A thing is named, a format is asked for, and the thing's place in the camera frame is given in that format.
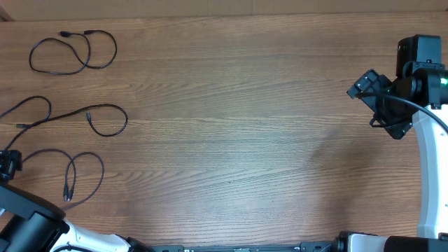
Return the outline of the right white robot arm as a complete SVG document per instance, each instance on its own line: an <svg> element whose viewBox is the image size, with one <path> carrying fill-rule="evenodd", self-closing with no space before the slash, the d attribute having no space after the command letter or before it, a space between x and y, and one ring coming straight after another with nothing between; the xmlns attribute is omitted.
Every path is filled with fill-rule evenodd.
<svg viewBox="0 0 448 252"><path fill-rule="evenodd" d="M442 39L416 34L398 42L396 78L365 72L347 91L373 112L371 127L393 139L410 129L421 165L421 210L416 237L341 232L331 251L447 250L447 69Z"/></svg>

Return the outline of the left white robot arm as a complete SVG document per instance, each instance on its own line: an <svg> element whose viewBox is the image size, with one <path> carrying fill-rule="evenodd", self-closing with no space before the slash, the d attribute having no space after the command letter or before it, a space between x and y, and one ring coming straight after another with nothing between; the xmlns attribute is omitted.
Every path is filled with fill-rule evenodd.
<svg viewBox="0 0 448 252"><path fill-rule="evenodd" d="M76 227L53 203L10 185L22 169L22 154L1 152L1 212L12 218L1 231L2 251L152 251L131 237L99 234Z"/></svg>

